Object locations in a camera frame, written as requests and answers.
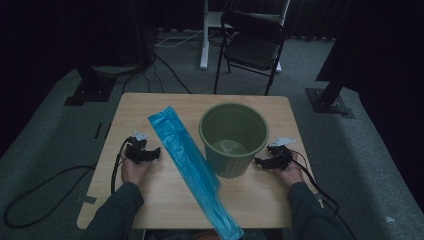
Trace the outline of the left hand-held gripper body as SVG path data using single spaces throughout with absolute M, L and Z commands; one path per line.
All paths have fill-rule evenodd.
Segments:
M 147 159 L 147 151 L 145 147 L 147 145 L 148 134 L 142 134 L 138 131 L 133 132 L 134 136 L 128 139 L 126 147 L 126 156 L 136 164 Z

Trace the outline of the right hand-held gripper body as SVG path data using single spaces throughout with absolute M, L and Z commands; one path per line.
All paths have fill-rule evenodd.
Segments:
M 293 160 L 292 153 L 286 145 L 294 142 L 294 138 L 276 137 L 268 144 L 267 150 L 272 155 L 271 158 L 273 158 L 273 161 L 270 163 L 274 164 L 274 169 L 279 168 L 284 170 Z

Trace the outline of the blue plastic bag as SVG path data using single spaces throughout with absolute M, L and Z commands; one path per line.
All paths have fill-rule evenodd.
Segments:
M 148 117 L 183 180 L 222 240 L 241 240 L 244 231 L 219 199 L 220 182 L 172 106 Z

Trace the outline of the green plastic bin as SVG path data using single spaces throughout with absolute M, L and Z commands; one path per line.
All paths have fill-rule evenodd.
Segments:
M 236 178 L 244 174 L 266 145 L 268 124 L 255 109 L 239 103 L 209 108 L 199 122 L 206 160 L 216 175 Z

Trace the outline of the person's left hand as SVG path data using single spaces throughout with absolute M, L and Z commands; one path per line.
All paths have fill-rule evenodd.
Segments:
M 122 166 L 121 166 L 122 182 L 133 183 L 136 186 L 141 187 L 152 163 L 141 162 L 139 164 L 136 164 L 126 155 L 126 151 L 123 151 L 121 153 L 120 159 L 122 160 Z

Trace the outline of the person's right hand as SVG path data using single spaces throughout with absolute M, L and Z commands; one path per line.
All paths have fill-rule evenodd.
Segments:
M 271 169 L 270 172 L 279 177 L 288 188 L 304 181 L 302 171 L 294 161 L 290 162 L 284 170 Z

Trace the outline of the black stand with base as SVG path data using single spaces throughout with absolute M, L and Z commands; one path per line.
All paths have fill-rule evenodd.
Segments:
M 352 109 L 340 96 L 342 81 L 331 81 L 324 89 L 306 88 L 306 94 L 315 113 L 338 114 L 345 119 L 354 119 Z
M 81 81 L 72 96 L 65 100 L 65 106 L 83 106 L 86 102 L 107 102 L 119 77 L 139 73 L 142 67 L 118 73 L 97 71 L 91 66 L 77 69 Z

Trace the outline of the black folding chair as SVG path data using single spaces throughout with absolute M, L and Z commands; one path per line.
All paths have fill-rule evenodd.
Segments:
M 217 93 L 222 60 L 227 70 L 232 67 L 266 76 L 264 95 L 269 93 L 277 72 L 286 29 L 278 21 L 237 11 L 226 11 L 220 17 L 223 40 L 220 45 L 214 93 Z

